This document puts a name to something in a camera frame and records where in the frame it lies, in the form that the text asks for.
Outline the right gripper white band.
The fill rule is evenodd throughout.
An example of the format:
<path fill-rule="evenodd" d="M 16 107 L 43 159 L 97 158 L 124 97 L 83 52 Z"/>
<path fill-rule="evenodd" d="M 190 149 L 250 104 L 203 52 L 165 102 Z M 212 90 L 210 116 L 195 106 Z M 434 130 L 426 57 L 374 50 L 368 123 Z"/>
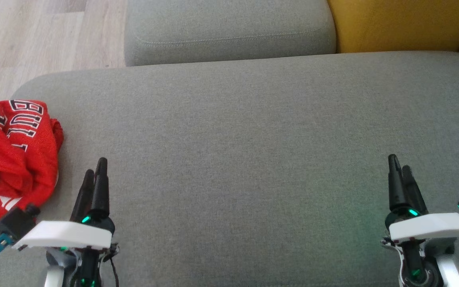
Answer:
<path fill-rule="evenodd" d="M 404 259 L 425 257 L 422 245 L 427 240 L 459 238 L 459 214 L 429 214 L 411 167 L 402 167 L 395 154 L 388 156 L 388 201 L 381 245 L 396 249 Z"/>

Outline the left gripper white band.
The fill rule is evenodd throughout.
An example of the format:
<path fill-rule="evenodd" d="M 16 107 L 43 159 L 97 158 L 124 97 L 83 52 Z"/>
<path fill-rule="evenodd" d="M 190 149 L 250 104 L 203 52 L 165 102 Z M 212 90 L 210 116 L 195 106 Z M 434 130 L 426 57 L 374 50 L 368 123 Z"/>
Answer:
<path fill-rule="evenodd" d="M 90 210 L 92 218 L 86 216 Z M 70 221 L 42 220 L 12 246 L 68 249 L 109 249 L 116 226 L 110 218 L 108 160 L 99 158 L 95 172 L 88 169 L 75 201 Z"/>

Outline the red basketball jersey black lettering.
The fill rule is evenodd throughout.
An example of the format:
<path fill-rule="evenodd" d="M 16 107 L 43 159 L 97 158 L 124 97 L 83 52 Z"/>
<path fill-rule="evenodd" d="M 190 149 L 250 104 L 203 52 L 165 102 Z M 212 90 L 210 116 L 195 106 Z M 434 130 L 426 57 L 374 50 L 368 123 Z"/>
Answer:
<path fill-rule="evenodd" d="M 61 124 L 44 102 L 0 101 L 0 218 L 13 207 L 49 200 L 63 140 Z"/>

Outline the grey sofa seat cushion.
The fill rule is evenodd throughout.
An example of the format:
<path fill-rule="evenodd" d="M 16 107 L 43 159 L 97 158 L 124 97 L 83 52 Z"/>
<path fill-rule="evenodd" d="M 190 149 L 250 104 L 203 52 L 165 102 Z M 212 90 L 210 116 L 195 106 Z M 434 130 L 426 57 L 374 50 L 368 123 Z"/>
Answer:
<path fill-rule="evenodd" d="M 458 211 L 459 54 L 396 51 L 55 73 L 65 140 L 40 219 L 108 159 L 120 287 L 398 287 L 388 155 Z"/>

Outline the yellow pillow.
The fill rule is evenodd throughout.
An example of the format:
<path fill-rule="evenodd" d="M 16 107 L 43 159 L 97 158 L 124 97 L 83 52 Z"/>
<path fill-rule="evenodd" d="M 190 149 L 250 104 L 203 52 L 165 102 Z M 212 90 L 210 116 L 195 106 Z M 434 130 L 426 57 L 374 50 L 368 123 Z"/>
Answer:
<path fill-rule="evenodd" d="M 328 0 L 339 53 L 457 51 L 459 0 Z"/>

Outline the grey sofa back cushion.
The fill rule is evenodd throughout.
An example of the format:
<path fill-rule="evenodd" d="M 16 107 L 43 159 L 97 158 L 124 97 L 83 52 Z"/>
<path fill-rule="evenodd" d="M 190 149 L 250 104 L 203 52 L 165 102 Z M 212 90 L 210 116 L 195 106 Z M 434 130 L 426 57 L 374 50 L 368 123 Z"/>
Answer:
<path fill-rule="evenodd" d="M 127 67 L 336 52 L 327 0 L 128 0 Z"/>

